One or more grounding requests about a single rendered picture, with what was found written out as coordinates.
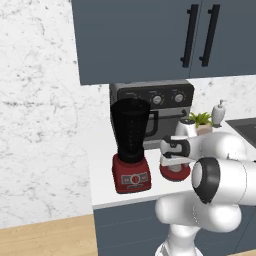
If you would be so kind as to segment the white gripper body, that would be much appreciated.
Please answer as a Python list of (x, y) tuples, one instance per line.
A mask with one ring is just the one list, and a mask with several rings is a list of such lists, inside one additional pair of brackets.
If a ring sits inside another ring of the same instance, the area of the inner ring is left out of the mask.
[(160, 157), (160, 170), (180, 172), (182, 169), (187, 167), (193, 159), (181, 156), (174, 156), (172, 158), (166, 158), (164, 156)]

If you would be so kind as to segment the red blender with black jar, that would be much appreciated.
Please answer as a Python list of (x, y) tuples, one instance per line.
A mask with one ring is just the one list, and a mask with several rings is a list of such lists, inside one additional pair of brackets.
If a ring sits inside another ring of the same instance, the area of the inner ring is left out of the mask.
[(111, 108), (117, 153), (112, 159), (116, 192), (136, 193), (151, 188), (151, 175), (144, 156), (143, 141), (150, 104), (141, 99), (121, 99)]

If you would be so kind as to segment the green potted plant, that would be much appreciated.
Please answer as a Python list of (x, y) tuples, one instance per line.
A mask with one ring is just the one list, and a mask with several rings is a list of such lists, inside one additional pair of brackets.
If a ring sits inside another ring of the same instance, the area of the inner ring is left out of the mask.
[(207, 112), (194, 114), (190, 113), (189, 119), (194, 121), (196, 124), (196, 132), (198, 135), (209, 133), (212, 131), (213, 123), (211, 120), (211, 115)]

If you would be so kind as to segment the black toaster oven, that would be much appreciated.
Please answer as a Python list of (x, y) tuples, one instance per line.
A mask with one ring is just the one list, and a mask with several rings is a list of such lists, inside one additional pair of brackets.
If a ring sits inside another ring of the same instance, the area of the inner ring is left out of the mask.
[(189, 116), (194, 86), (187, 80), (112, 83), (109, 85), (110, 104), (123, 98), (147, 101), (158, 112), (158, 131), (144, 139), (146, 150), (159, 147), (165, 135), (174, 135), (178, 122)]

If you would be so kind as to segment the white soap dispenser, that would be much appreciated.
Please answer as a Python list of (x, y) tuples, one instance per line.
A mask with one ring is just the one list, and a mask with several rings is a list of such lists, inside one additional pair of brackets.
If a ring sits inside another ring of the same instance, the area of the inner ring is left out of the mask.
[(226, 108), (223, 105), (224, 100), (221, 99), (217, 105), (215, 105), (212, 109), (211, 113), (211, 119), (213, 126), (215, 128), (218, 128), (221, 126), (221, 122), (224, 119), (225, 113), (226, 113)]

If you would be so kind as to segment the black hob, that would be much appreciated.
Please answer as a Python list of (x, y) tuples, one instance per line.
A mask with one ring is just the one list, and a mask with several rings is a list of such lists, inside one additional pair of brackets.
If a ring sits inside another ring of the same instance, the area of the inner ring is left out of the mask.
[(256, 117), (227, 120), (227, 123), (256, 149)]

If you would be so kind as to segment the dark blue base cabinet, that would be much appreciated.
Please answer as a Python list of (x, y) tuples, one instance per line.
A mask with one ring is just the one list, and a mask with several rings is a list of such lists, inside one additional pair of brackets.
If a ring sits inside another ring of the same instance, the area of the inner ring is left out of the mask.
[[(201, 229), (195, 244), (204, 256), (227, 256), (256, 249), (256, 207), (241, 206), (242, 221), (230, 233)], [(154, 256), (169, 226), (155, 215), (148, 201), (94, 211), (98, 256)]]

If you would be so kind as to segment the narrow dark blue cupboard door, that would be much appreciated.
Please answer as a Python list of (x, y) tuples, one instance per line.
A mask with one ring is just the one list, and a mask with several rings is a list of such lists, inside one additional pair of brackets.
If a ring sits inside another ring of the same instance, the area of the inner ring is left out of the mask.
[[(210, 21), (208, 10), (220, 11), (210, 60), (201, 66)], [(256, 0), (202, 0), (196, 32), (191, 78), (256, 74)]]

